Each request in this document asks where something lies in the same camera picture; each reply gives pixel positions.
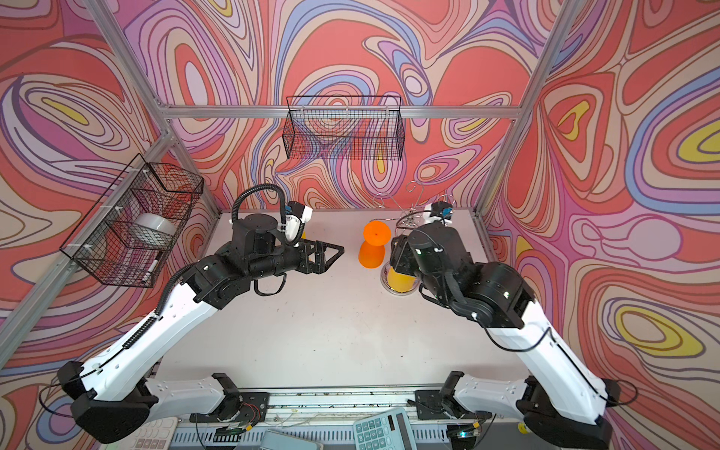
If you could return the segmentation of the yellow wine glass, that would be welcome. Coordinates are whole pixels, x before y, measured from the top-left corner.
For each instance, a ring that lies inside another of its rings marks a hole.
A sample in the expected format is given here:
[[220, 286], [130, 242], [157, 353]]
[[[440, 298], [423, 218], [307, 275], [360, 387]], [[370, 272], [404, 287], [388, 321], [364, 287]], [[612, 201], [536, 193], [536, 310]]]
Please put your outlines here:
[[385, 283], [389, 292], [391, 294], [396, 294], [397, 296], [411, 294], [418, 288], [419, 285], [419, 282], [415, 277], [398, 273], [392, 266], [387, 268]]

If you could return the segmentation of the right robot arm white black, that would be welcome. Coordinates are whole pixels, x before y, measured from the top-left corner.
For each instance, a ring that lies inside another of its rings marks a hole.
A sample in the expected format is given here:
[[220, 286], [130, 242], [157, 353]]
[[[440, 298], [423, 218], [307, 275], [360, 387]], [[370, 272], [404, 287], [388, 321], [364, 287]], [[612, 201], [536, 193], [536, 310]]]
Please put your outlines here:
[[510, 382], [453, 371], [439, 392], [441, 414], [498, 414], [554, 446], [609, 448], [613, 428], [605, 412], [622, 389], [574, 354], [515, 268], [474, 262], [459, 232], [440, 221], [393, 238], [391, 249], [392, 268], [418, 279], [425, 300], [480, 326], [496, 348], [515, 354], [529, 371]]

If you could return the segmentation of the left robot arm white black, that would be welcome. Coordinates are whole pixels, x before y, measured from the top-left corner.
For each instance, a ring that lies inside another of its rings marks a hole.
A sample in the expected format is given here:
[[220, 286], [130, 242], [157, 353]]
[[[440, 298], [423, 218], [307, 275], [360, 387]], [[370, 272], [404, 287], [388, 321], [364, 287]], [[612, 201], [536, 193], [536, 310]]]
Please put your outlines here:
[[172, 275], [157, 307], [113, 345], [57, 372], [72, 400], [69, 416], [75, 424], [112, 444], [158, 419], [197, 414], [233, 420], [244, 401], [227, 374], [185, 382], [152, 382], [146, 375], [187, 333], [236, 298], [249, 292], [264, 296], [261, 279], [326, 273], [344, 249], [304, 238], [312, 214], [310, 206], [287, 201], [275, 184], [242, 192], [232, 205], [228, 243]]

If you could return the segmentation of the left orange wine glass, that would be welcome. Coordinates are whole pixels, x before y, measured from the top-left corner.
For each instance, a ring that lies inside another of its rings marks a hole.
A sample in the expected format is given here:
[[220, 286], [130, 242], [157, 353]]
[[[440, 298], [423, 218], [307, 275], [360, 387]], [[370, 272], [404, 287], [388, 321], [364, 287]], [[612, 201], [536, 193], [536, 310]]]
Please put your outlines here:
[[363, 238], [358, 262], [367, 269], [380, 267], [386, 256], [386, 245], [392, 239], [390, 228], [382, 221], [373, 220], [365, 226]]

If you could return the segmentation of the chrome wine glass rack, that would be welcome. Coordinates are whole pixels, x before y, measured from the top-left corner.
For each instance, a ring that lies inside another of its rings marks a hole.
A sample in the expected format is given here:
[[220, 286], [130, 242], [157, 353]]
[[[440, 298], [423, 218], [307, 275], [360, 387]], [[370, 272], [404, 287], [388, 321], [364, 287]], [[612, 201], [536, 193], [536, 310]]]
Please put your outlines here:
[[[457, 207], [458, 203], [453, 197], [451, 193], [448, 193], [447, 191], [444, 191], [440, 194], [435, 194], [434, 196], [430, 196], [429, 198], [426, 198], [424, 196], [425, 193], [425, 187], [426, 185], [422, 183], [421, 181], [418, 181], [417, 179], [413, 179], [405, 186], [405, 191], [407, 193], [416, 194], [417, 198], [416, 200], [407, 208], [401, 208], [401, 205], [396, 200], [396, 198], [391, 195], [389, 197], [382, 197], [380, 194], [376, 194], [373, 197], [373, 201], [378, 204], [381, 208], [386, 207], [386, 200], [391, 200], [395, 206], [399, 208], [399, 215], [397, 217], [375, 217], [374, 219], [371, 219], [371, 221], [382, 221], [387, 226], [393, 225], [392, 230], [392, 236], [397, 237], [401, 234], [408, 234], [410, 231], [413, 231], [414, 229], [418, 228], [421, 225], [425, 225], [425, 217], [427, 217], [427, 214], [425, 212], [425, 209], [427, 206], [430, 206], [432, 203], [438, 202], [438, 201], [446, 201], [452, 204], [454, 210]], [[380, 273], [380, 282], [382, 287], [384, 287], [384, 290], [388, 291], [388, 288], [386, 286], [386, 271], [387, 268], [390, 266], [389, 262], [386, 262], [381, 269]], [[410, 294], [405, 295], [396, 295], [393, 294], [393, 296], [409, 296]]]

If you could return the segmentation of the teal calculator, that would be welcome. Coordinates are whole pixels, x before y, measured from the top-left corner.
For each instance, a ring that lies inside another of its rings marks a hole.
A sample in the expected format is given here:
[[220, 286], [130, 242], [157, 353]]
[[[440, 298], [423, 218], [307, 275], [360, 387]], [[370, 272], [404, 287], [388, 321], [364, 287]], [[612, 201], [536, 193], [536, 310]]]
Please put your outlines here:
[[416, 438], [404, 408], [360, 419], [352, 425], [357, 450], [416, 450]]

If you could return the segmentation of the silver tape roll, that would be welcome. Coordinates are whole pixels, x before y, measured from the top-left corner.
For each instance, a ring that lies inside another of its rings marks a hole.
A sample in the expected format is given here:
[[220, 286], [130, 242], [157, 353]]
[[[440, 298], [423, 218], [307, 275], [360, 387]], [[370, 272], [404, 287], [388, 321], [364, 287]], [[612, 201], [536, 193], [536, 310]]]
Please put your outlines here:
[[129, 228], [130, 234], [141, 244], [150, 248], [166, 248], [176, 234], [172, 221], [152, 213], [142, 213]]

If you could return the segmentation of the black marker pen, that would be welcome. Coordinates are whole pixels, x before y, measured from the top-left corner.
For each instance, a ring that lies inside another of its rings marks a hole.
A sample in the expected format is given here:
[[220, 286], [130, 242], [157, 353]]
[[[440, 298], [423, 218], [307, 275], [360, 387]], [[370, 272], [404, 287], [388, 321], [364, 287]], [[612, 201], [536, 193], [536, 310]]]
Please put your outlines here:
[[152, 281], [155, 273], [155, 269], [159, 263], [159, 258], [156, 257], [150, 264], [150, 266], [142, 274], [141, 281], [144, 285], [148, 285]]

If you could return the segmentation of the white calculator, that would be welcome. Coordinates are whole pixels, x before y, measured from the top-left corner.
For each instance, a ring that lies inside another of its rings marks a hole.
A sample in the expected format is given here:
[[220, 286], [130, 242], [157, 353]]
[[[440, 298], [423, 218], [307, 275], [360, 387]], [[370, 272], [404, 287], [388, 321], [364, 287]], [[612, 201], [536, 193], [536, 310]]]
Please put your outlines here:
[[149, 422], [120, 441], [116, 448], [122, 450], [167, 450], [171, 446], [177, 425], [177, 417]]

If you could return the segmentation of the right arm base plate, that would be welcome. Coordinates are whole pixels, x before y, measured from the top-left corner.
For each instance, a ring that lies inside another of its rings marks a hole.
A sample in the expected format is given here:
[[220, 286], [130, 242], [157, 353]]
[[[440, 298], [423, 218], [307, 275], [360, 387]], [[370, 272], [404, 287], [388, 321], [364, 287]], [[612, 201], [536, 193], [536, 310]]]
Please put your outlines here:
[[450, 394], [441, 390], [415, 390], [414, 398], [407, 400], [414, 407], [420, 420], [479, 420], [484, 422], [493, 418], [492, 412], [471, 412], [462, 407]]

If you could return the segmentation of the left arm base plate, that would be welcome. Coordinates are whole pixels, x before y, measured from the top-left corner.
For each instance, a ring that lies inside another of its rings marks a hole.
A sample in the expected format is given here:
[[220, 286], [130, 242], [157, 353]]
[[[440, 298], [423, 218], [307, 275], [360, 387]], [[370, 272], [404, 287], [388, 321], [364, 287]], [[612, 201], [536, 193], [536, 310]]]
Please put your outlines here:
[[269, 392], [241, 391], [239, 399], [231, 404], [231, 415], [221, 417], [219, 414], [191, 414], [189, 422], [193, 424], [251, 423], [257, 425], [266, 420], [269, 400]]

